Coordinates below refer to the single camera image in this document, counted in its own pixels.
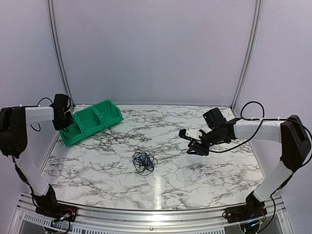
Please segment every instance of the white marble surface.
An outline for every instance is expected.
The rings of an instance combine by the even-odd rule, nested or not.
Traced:
[[[120,124],[69,148],[58,140],[43,172],[58,199],[119,209],[198,209],[244,202],[263,180],[249,144],[223,154],[186,154],[188,141],[178,137],[179,130],[208,131],[202,115],[210,107],[118,107]],[[234,117],[229,108],[220,109],[227,120]],[[137,147],[159,161],[147,177],[135,174],[131,156]]]

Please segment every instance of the green plastic tray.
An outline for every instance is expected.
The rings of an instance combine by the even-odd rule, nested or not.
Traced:
[[[68,127],[68,132],[60,131],[66,147],[121,122],[123,117],[118,107],[110,100],[105,100],[76,112],[73,114],[73,120],[74,123]]]

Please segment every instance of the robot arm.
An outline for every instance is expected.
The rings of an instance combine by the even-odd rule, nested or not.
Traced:
[[[74,221],[77,208],[58,203],[55,191],[38,172],[27,150],[27,125],[41,122],[53,122],[55,130],[65,130],[73,123],[68,111],[69,97],[56,94],[54,102],[49,107],[18,106],[2,108],[0,111],[0,150],[5,156],[11,156],[15,170],[31,189],[31,195],[36,205],[36,212],[53,218],[67,215]]]
[[[227,121],[217,108],[205,113],[204,118],[211,128],[210,132],[192,129],[183,129],[179,132],[181,138],[190,141],[188,154],[207,156],[213,145],[230,143],[233,139],[250,139],[252,136],[253,139],[271,140],[282,144],[282,156],[279,163],[269,176],[246,197],[246,205],[225,210],[225,218],[229,223],[244,221],[251,217],[261,217],[262,213],[266,215],[264,201],[287,184],[311,151],[311,141],[306,130],[296,124],[301,124],[300,118],[291,116],[286,121],[263,121],[259,129],[260,120],[248,121],[235,118]]]

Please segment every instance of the white wall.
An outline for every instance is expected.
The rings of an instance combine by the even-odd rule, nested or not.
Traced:
[[[230,105],[254,3],[55,1],[75,102]]]
[[[248,76],[236,112],[250,100],[264,104],[267,117],[300,116],[312,130],[312,2],[263,1],[261,24]],[[260,116],[255,105],[246,116]],[[281,156],[278,144],[253,141],[266,175]],[[311,233],[312,163],[300,169],[282,197],[295,234]]]
[[[63,93],[46,1],[0,1],[0,22],[0,108],[36,105],[42,97]],[[56,134],[51,123],[41,128],[40,133],[28,129],[28,148],[37,167]],[[1,233],[7,233],[20,193],[29,192],[11,162],[0,154]]]

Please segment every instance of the vertical metal rail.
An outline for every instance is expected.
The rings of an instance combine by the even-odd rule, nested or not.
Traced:
[[[52,33],[52,41],[53,41],[53,46],[54,46],[54,51],[56,54],[57,62],[58,62],[58,68],[59,68],[59,73],[62,79],[63,87],[65,90],[65,93],[71,98],[72,104],[75,105],[72,93],[69,88],[69,83],[67,80],[67,75],[62,59],[62,54],[60,51],[60,46],[59,46],[59,39],[58,39],[58,32],[57,32],[57,26],[56,26],[56,21],[55,21],[55,14],[54,14],[54,4],[53,0],[47,0],[47,6],[48,6],[48,15],[49,15],[49,22],[50,22],[50,28],[51,28],[51,33]]]
[[[243,63],[242,70],[240,72],[239,81],[236,87],[236,91],[234,94],[234,98],[232,100],[231,109],[234,110],[237,106],[238,99],[240,97],[240,94],[243,89],[243,85],[246,80],[249,64],[251,61],[252,53],[254,51],[254,45],[257,38],[257,33],[259,29],[259,21],[260,21],[260,13],[261,13],[261,6],[262,6],[262,0],[256,0],[254,5],[254,14],[253,14],[253,24],[252,24],[252,30],[250,33],[249,43]]]

